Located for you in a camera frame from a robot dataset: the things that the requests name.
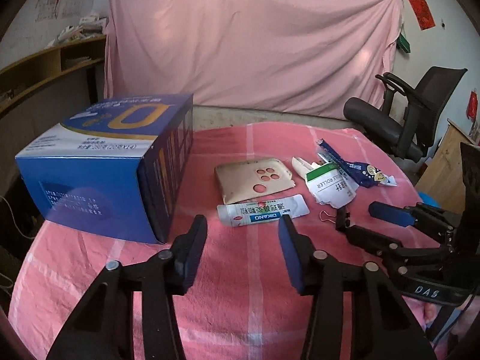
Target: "black chair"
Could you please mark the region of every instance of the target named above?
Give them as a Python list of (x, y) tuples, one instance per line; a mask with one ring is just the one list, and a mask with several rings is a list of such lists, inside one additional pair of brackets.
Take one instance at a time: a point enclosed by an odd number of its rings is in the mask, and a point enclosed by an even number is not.
[[(418, 162), (433, 146), (438, 118), (466, 71), (433, 66), (415, 89), (392, 73), (377, 74), (375, 77), (385, 85), (382, 109), (352, 97), (345, 103), (343, 115), (362, 126), (366, 136), (383, 151)], [(396, 92), (408, 101), (403, 126), (389, 117)]]

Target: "dark blue plastic packet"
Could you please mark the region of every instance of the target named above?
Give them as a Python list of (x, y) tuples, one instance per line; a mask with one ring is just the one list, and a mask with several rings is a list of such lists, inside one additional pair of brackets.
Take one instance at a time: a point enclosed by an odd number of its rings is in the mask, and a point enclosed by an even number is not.
[(358, 185), (370, 188), (376, 185), (396, 186), (393, 176), (387, 176), (375, 166), (365, 162), (348, 162), (332, 149), (332, 147), (321, 139), (318, 142), (318, 155), (328, 162), (336, 162)]

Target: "wooden shelf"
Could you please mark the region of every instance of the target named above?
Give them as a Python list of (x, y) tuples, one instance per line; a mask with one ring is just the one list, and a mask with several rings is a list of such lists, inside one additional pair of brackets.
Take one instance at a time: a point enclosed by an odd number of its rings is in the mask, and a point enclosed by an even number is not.
[[(18, 94), (0, 103), (0, 118), (55, 80), (103, 63), (105, 42), (105, 35), (76, 40), (36, 52), (0, 70), (0, 93), (20, 88)], [(67, 67), (69, 60), (82, 57), (90, 60)]]

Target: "cardboard box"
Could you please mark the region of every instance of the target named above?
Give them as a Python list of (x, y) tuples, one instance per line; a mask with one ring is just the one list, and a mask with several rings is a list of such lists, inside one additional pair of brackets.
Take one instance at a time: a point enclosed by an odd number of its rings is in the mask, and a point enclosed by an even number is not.
[(192, 95), (135, 96), (92, 105), (15, 158), (45, 219), (165, 243), (192, 140)]

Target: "pink tablecloth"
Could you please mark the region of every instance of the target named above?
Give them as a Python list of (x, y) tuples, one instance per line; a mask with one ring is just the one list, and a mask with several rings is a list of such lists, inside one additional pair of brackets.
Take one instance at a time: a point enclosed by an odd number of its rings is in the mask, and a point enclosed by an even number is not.
[[(171, 239), (185, 232), (195, 214), (208, 220), (208, 237), (196, 281), (184, 297), (175, 297), (184, 349), (193, 359), (298, 359), (311, 307), (290, 285), (278, 241), (277, 222), (226, 227), (218, 220), (221, 203), (214, 167), (230, 161), (273, 156), (290, 166), (292, 156), (315, 161), (315, 142), (324, 138), (346, 160), (364, 161), (393, 175), (397, 187), (360, 187), (349, 205), (354, 223), (399, 238), (408, 247), (435, 246), (412, 228), (400, 228), (369, 217), (367, 208), (379, 200), (396, 206), (419, 201), (409, 180), (378, 147), (355, 130), (323, 130), (289, 123), (257, 123), (196, 132), (176, 207)], [(343, 262), (361, 265), (375, 260), (320, 222), (323, 209), (298, 176), (297, 186), (275, 197), (301, 193), (310, 214), (294, 219), (299, 232), (315, 246)], [(82, 294), (105, 263), (145, 261), (163, 249), (45, 222), (23, 263), (13, 291), (9, 319), (38, 359), (44, 359)], [(136, 358), (143, 359), (140, 299), (135, 299)], [(409, 300), (420, 324), (423, 304)], [(346, 317), (345, 329), (350, 328)], [(349, 358), (345, 344), (342, 358)]]

